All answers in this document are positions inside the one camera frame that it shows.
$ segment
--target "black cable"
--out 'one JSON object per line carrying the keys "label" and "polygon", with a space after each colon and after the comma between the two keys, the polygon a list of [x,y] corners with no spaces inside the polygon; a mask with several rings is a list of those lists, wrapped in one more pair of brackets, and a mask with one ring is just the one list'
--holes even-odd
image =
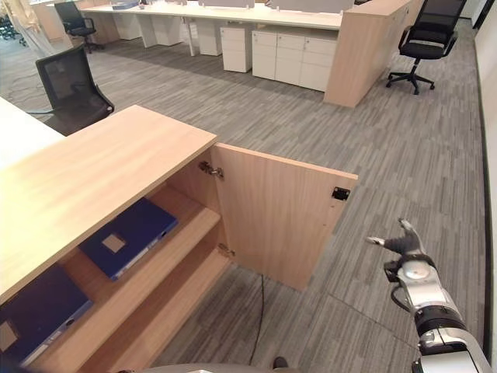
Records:
{"label": "black cable", "polygon": [[264,318],[264,303],[266,303],[266,300],[264,295],[264,276],[262,274],[261,274],[261,297],[262,297],[262,304],[261,304],[261,316],[259,318],[259,328],[257,329],[257,337],[255,339],[254,348],[252,349],[252,355],[250,355],[250,360],[248,361],[248,365],[252,365],[252,359],[254,358],[255,350],[257,349],[257,343],[259,342],[259,336],[261,334],[262,319]]}
{"label": "black cable", "polygon": [[391,292],[390,292],[390,298],[392,301],[394,301],[394,303],[396,305],[398,305],[401,309],[407,311],[407,312],[411,312],[411,310],[409,309],[409,307],[407,305],[405,305],[403,302],[399,301],[398,298],[395,296],[395,292],[401,288],[401,285],[397,285],[395,288],[391,289]]}

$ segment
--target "gray carpet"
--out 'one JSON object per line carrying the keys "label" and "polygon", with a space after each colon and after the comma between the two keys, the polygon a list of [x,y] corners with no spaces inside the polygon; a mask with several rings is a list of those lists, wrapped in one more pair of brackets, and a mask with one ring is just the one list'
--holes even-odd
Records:
{"label": "gray carpet", "polygon": [[[448,58],[422,61],[436,82],[419,96],[378,82],[356,109],[322,93],[223,71],[222,59],[188,47],[120,41],[89,55],[96,82],[117,110],[140,104],[218,134],[232,145],[356,173],[359,184],[302,293],[266,281],[266,314],[253,364],[283,355],[303,372],[408,372],[417,355],[410,316],[390,301],[369,234],[397,235],[396,218],[419,230],[469,330],[481,342],[485,231],[474,31],[458,24]],[[28,110],[48,107],[34,56],[0,40],[0,95]],[[410,69],[395,55],[391,67]],[[246,364],[255,340],[260,277],[235,265],[155,365]]]}

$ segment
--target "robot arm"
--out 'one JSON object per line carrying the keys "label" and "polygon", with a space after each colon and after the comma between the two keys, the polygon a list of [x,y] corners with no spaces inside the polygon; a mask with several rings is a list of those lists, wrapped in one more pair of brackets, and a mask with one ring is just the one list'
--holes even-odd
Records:
{"label": "robot arm", "polygon": [[388,262],[384,271],[390,282],[404,289],[408,309],[419,335],[422,357],[412,364],[413,373],[492,373],[476,339],[466,326],[449,293],[440,283],[432,259],[426,255],[418,233],[412,225],[399,219],[404,237],[367,241],[401,255]]}

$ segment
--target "white desk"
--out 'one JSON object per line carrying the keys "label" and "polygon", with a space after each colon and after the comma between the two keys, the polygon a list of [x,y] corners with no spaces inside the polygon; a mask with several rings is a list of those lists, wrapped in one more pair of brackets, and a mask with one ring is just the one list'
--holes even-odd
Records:
{"label": "white desk", "polygon": [[102,5],[93,8],[85,8],[84,12],[207,18],[247,23],[309,27],[323,30],[339,30],[340,23],[342,22],[342,16],[340,14],[277,11],[260,3],[255,4],[254,8],[245,9],[203,7],[198,5],[198,2],[188,2],[188,5],[156,2],[153,5],[146,5],[145,9],[139,9],[136,6],[130,9],[113,10],[110,5]]}
{"label": "white desk", "polygon": [[0,97],[0,169],[64,138]]}
{"label": "white desk", "polygon": [[[188,19],[202,19],[205,22],[219,23],[222,21],[235,21],[244,23],[261,23],[268,25],[306,27],[321,30],[339,30],[342,16],[334,13],[306,13],[294,11],[278,11],[255,4],[254,8],[223,8],[203,7],[198,2],[188,2],[188,5],[175,5],[166,2],[156,2],[146,5],[144,9],[133,7],[130,9],[113,10],[110,5],[101,5],[82,9],[85,13],[106,13],[112,15],[136,15],[141,28],[141,36],[145,47],[156,44],[177,44],[179,38],[178,17]],[[207,39],[217,38],[212,32]],[[191,54],[194,55],[191,32],[189,31],[189,44]]]}

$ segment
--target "blue binder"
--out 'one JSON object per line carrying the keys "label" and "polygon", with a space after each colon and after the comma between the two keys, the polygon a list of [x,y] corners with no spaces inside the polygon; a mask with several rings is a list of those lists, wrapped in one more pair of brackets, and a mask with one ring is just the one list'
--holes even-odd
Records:
{"label": "blue binder", "polygon": [[174,216],[141,198],[79,248],[115,281],[177,224]]}
{"label": "blue binder", "polygon": [[91,305],[54,264],[0,306],[0,355],[28,365]]}

